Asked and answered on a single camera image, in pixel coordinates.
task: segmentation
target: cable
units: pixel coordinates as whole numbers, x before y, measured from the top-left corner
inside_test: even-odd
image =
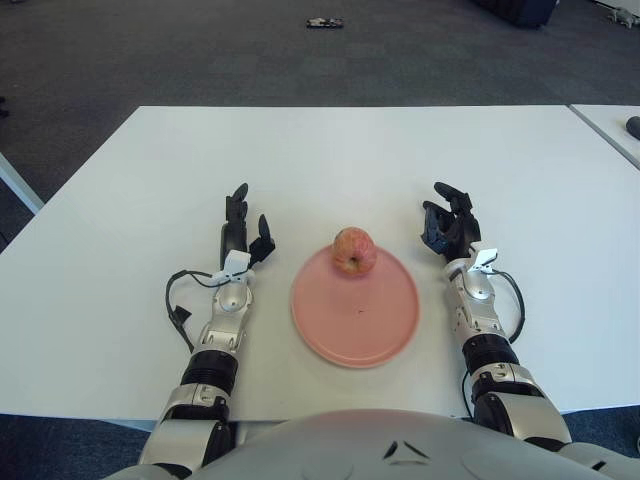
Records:
[[[473,415],[471,415],[471,409],[469,408],[469,402],[467,402],[467,392],[465,391],[465,388],[464,388],[464,382],[468,376],[469,376],[469,370],[464,372],[464,376],[462,377],[462,385],[460,386],[460,389],[462,390],[462,399],[464,400],[464,408],[467,409],[469,418],[473,418]]]
[[[210,273],[206,273],[206,272],[199,272],[197,270],[180,270],[179,272],[174,273],[173,275],[171,275],[171,277],[167,281],[167,286],[165,288],[164,303],[165,303],[165,305],[167,307],[167,314],[169,315],[169,320],[171,320],[171,324],[174,326],[176,331],[180,334],[182,339],[185,341],[185,343],[187,344],[187,347],[189,348],[190,352],[193,352],[193,343],[191,343],[191,340],[189,340],[189,335],[187,335],[187,332],[184,329],[184,322],[188,318],[188,315],[184,319],[180,318],[178,316],[178,313],[177,313],[177,307],[174,310],[171,307],[171,301],[169,300],[169,294],[171,292],[171,287],[172,287],[173,283],[176,280],[178,280],[178,279],[180,279],[180,278],[182,278],[182,277],[184,277],[186,275],[189,275],[196,282],[198,282],[198,284],[200,284],[201,286],[203,286],[205,288],[218,288],[218,287],[221,287],[221,286],[226,285],[227,283],[231,282],[231,277],[236,277],[238,275],[242,275],[244,273],[247,273],[248,271],[249,271],[249,269],[246,269],[246,270],[244,270],[242,272],[234,273],[234,274],[230,275],[229,278],[227,278],[227,280],[224,280],[224,281],[222,281],[220,283],[216,283],[214,285],[207,285],[206,283],[203,283],[202,281],[200,281],[200,279],[198,278],[198,276],[207,277],[207,278],[213,277],[213,275],[211,275]]]
[[[509,282],[509,285],[511,285],[511,288],[513,288],[513,291],[516,294],[516,298],[518,299],[518,307],[520,308],[520,320],[518,320],[518,325],[516,325],[516,329],[514,330],[513,334],[509,337],[509,343],[514,343],[520,336],[520,333],[522,333],[522,327],[524,327],[525,309],[524,309],[524,298],[522,297],[522,292],[520,291],[520,288],[518,287],[518,284],[516,283],[514,278],[507,272],[496,270],[494,268],[493,272],[483,272],[483,273],[485,275],[500,275],[507,282]]]

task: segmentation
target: tabletop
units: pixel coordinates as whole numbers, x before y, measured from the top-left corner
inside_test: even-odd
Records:
[[[640,116],[640,106],[571,105],[580,118],[640,169],[640,140],[627,131],[627,120]]]
[[[463,415],[445,261],[420,241],[435,181],[469,192],[483,245],[523,291],[521,363],[563,410],[640,403],[640,173],[563,106],[139,108],[0,255],[0,411],[155,419],[189,353],[164,288],[218,270],[224,198],[249,183],[255,267],[233,420],[345,408]],[[311,351],[291,318],[299,268],[344,226],[408,269],[421,317],[389,363],[348,369]],[[496,309],[517,318],[501,280]],[[211,292],[173,292],[210,316]]]

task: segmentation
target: apple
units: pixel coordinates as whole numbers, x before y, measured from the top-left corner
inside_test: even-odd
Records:
[[[333,264],[348,275],[363,275],[378,259],[378,249],[367,232],[347,227],[336,235],[331,247]]]

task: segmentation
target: plate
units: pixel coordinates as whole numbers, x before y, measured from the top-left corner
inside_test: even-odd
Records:
[[[388,362],[409,343],[420,304],[411,275],[386,250],[378,247],[370,272],[349,276],[333,265],[329,246],[298,272],[291,311],[315,352],[338,365],[367,368]]]

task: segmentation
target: floor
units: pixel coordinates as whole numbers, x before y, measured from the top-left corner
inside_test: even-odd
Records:
[[[0,0],[0,151],[46,201],[138,105],[639,105],[640,29],[606,14],[561,0],[547,27],[522,30],[469,0]],[[306,30],[316,16],[346,27]],[[0,182],[2,237],[30,218]],[[567,422],[635,453],[637,407]],[[0,417],[0,477],[100,478],[145,438]]]

